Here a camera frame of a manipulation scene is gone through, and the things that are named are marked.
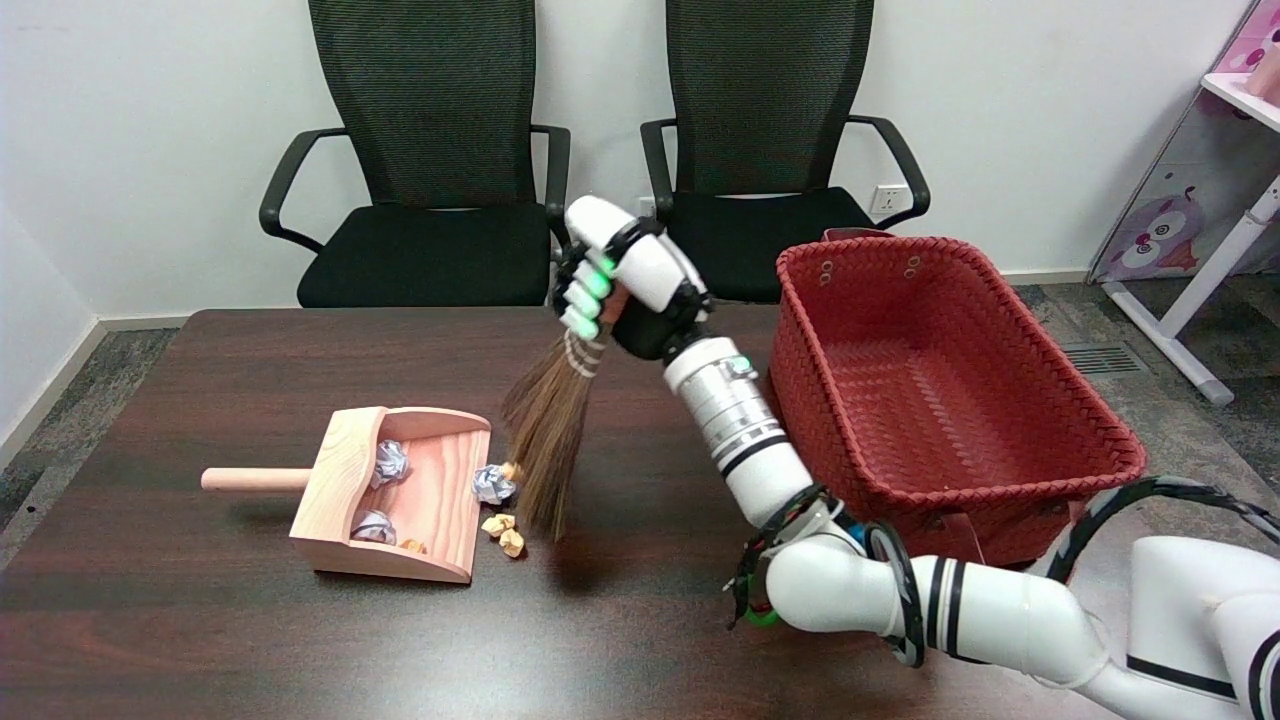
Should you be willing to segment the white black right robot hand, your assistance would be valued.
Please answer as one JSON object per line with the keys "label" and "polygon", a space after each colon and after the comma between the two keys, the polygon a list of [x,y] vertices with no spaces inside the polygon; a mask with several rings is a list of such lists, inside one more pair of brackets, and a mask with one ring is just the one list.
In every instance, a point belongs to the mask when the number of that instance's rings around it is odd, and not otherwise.
{"label": "white black right robot hand", "polygon": [[660,223],[591,195],[567,206],[564,223],[570,249],[550,305],[571,334],[609,333],[627,354],[663,363],[703,337],[714,301]]}

